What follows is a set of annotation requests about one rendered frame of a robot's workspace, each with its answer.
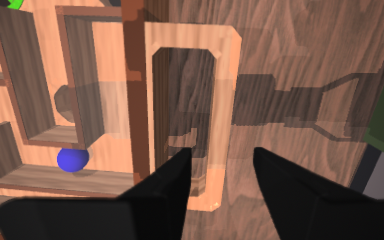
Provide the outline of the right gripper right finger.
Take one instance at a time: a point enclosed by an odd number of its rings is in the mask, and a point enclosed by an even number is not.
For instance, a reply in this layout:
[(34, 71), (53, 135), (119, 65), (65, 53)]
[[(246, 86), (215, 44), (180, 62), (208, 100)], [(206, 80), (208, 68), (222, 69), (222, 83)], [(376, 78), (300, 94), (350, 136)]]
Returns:
[(255, 147), (258, 185), (280, 240), (384, 240), (384, 199), (374, 199)]

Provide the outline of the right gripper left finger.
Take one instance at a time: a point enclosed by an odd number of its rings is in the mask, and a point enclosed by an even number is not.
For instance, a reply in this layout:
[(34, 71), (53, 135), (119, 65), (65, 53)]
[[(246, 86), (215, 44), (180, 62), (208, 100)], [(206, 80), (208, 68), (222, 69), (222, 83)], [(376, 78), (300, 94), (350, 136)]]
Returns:
[(191, 188), (184, 147), (117, 197), (21, 196), (0, 204), (4, 240), (181, 240)]

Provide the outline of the wooden maze board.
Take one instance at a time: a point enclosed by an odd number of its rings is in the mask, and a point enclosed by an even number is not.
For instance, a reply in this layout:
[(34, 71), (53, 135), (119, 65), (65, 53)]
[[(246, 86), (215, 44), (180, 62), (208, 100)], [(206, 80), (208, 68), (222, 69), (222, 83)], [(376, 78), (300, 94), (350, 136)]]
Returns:
[(205, 174), (187, 209), (219, 207), (241, 37), (169, 23), (169, 0), (0, 0), (0, 204), (117, 197), (167, 162), (169, 47), (215, 57)]

